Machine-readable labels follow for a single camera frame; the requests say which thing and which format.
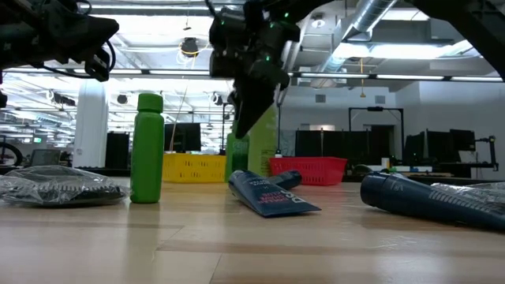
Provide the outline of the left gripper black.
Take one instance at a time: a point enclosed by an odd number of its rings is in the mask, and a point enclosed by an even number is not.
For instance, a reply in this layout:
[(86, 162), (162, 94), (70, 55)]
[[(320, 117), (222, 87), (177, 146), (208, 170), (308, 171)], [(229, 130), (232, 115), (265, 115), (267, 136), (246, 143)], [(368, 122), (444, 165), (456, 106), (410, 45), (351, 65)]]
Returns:
[(103, 45), (118, 31), (117, 21), (93, 17), (78, 10), (84, 0), (39, 0), (39, 12), (47, 33), (40, 37), (39, 64), (55, 60), (62, 64), (109, 65), (111, 55)]

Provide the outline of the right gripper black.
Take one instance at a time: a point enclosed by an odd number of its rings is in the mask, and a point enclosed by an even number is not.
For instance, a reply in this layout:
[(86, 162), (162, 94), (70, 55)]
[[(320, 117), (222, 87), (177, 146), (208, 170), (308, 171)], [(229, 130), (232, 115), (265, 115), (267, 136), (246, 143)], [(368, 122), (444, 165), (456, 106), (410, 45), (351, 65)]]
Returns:
[[(285, 89), (290, 76), (282, 69), (282, 53), (288, 42), (300, 40), (300, 0), (246, 0), (240, 9), (217, 10), (208, 3), (213, 17), (208, 39), (212, 46), (211, 77), (236, 77), (228, 102), (234, 106), (237, 138), (247, 133), (274, 101), (276, 88)], [(244, 80), (247, 77), (244, 98)]]

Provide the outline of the green plastic bottle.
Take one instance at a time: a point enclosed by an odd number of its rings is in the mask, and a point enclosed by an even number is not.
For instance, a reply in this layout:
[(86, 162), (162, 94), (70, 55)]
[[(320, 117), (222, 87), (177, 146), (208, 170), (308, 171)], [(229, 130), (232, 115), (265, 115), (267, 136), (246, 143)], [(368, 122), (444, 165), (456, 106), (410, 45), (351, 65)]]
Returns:
[(154, 204), (160, 199), (165, 137), (162, 112), (162, 96), (139, 94), (130, 175), (130, 199), (137, 204)]
[(249, 137), (238, 139), (234, 133), (227, 135), (226, 168), (224, 181), (228, 182), (235, 170), (247, 170), (249, 163)]

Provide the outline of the small navy blue bottle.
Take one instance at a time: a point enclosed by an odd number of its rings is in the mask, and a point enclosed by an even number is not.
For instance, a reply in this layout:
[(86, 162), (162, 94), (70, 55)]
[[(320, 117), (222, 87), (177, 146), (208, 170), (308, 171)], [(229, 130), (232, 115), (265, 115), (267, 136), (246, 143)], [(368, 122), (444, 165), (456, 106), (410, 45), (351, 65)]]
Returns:
[(281, 174), (271, 176), (268, 178), (270, 183), (277, 185), (285, 190), (291, 190), (299, 186), (302, 182), (302, 176), (297, 170), (284, 171)]

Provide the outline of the navy blue squeeze tube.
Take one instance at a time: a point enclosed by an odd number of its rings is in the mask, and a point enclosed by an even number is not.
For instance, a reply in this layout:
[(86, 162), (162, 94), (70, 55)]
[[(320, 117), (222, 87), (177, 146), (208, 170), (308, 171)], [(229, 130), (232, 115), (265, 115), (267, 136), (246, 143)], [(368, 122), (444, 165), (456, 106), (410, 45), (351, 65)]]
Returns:
[(303, 200), (291, 190), (270, 183), (249, 170), (236, 170), (230, 175), (229, 189), (244, 205), (264, 218), (299, 215), (320, 208)]

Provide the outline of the large navy blue bottle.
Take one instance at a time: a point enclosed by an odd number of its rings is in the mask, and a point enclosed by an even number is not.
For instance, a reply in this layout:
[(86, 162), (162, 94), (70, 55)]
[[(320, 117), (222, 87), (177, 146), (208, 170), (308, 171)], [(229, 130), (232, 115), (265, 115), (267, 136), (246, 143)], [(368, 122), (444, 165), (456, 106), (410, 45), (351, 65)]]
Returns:
[(437, 200), (431, 185), (401, 175), (372, 172), (364, 177), (360, 194), (365, 204), (393, 214), (505, 233), (505, 215)]

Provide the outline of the clear-bagged black round brush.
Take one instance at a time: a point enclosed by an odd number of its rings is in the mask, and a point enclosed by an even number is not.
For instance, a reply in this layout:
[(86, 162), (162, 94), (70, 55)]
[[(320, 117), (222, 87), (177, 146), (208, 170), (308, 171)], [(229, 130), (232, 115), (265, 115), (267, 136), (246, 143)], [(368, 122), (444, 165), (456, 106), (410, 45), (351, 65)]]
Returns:
[(32, 166), (0, 176), (0, 200), (26, 206), (114, 204), (130, 193), (110, 177), (65, 166)]
[(431, 186), (437, 191), (431, 197), (437, 200), (505, 215), (505, 181), (475, 185), (434, 183)]

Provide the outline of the black pole stand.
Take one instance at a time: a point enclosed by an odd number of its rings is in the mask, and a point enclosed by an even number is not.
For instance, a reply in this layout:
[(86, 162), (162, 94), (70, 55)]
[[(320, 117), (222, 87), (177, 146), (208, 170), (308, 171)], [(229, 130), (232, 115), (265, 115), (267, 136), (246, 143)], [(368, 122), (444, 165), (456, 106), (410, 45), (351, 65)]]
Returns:
[(229, 105), (229, 103), (224, 103), (223, 104), (223, 111), (222, 111), (222, 128), (221, 128), (221, 144), (220, 144), (220, 149), (219, 149), (219, 154), (220, 155), (225, 155), (226, 154), (226, 147), (225, 147), (225, 126), (226, 126), (226, 120), (230, 118), (229, 113), (226, 111), (226, 107)]

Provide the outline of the white green wipes canister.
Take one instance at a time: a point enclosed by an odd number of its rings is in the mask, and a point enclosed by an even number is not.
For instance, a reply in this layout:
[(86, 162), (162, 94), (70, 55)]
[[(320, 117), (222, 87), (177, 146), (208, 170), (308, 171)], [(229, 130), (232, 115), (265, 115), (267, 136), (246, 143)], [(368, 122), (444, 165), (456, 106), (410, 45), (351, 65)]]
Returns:
[(277, 149), (277, 119), (277, 108), (271, 105), (249, 131), (248, 169), (263, 177), (271, 175), (270, 158)]

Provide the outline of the white round column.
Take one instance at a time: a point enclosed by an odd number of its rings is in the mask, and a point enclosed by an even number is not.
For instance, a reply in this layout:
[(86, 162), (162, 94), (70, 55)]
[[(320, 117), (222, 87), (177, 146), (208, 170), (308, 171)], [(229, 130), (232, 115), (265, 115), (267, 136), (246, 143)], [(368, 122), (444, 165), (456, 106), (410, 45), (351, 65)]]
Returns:
[(80, 84), (77, 102), (73, 167), (104, 167), (109, 95), (96, 80)]

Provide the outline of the black partition screen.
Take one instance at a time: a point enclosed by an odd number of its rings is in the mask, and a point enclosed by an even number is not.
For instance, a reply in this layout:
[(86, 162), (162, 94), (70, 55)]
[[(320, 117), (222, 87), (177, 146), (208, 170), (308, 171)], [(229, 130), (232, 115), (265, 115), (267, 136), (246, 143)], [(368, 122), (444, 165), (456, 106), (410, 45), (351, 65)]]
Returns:
[(390, 134), (382, 130), (298, 130), (295, 137), (297, 157), (335, 157), (351, 165), (378, 165), (382, 158), (394, 159), (393, 146)]

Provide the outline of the black cabinet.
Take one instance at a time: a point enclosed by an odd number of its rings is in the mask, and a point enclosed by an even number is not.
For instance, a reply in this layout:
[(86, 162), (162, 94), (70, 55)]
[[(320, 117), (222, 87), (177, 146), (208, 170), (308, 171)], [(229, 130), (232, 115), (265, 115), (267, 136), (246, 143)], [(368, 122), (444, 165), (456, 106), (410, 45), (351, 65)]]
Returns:
[(129, 161), (129, 134), (108, 133), (105, 167), (107, 169), (126, 170)]

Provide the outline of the bicycle wheel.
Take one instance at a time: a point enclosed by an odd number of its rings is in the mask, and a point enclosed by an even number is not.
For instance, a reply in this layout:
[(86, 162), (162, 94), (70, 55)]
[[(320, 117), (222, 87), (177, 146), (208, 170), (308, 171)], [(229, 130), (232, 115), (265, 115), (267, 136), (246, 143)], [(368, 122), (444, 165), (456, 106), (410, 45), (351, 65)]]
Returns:
[(2, 154), (6, 149), (10, 150), (14, 154), (13, 166), (19, 166), (23, 161), (23, 155), (21, 151), (12, 144), (8, 144), (6, 142), (0, 142), (0, 160), (2, 159)]

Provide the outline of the dark office desk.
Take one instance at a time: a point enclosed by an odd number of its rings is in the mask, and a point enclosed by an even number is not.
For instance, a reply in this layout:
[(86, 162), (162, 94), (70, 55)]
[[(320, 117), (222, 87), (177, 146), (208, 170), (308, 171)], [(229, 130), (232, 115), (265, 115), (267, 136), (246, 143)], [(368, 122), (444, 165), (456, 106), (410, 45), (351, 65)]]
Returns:
[(414, 163), (410, 165), (396, 165), (390, 168), (390, 171), (411, 173), (417, 176), (433, 175), (436, 177), (450, 178), (473, 178), (474, 170), (491, 169), (497, 172), (498, 163), (479, 162), (479, 163)]

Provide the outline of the black metal stand frame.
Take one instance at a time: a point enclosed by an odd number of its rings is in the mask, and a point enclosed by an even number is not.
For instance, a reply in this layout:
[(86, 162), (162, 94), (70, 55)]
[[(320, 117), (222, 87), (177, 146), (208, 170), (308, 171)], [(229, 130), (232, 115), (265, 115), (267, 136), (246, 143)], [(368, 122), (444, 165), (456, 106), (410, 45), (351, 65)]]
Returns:
[(404, 155), (404, 147), (405, 147), (405, 122), (404, 122), (404, 109), (403, 108), (390, 108), (390, 107), (382, 107), (382, 106), (367, 106), (367, 107), (349, 107), (347, 111), (348, 115), (348, 130), (352, 132), (352, 124), (353, 124), (353, 119), (352, 119), (352, 111), (353, 110), (366, 110), (368, 112), (382, 112), (382, 111), (387, 111), (392, 115), (392, 111), (398, 111), (400, 114), (400, 129), (401, 129), (401, 157), (403, 158)]

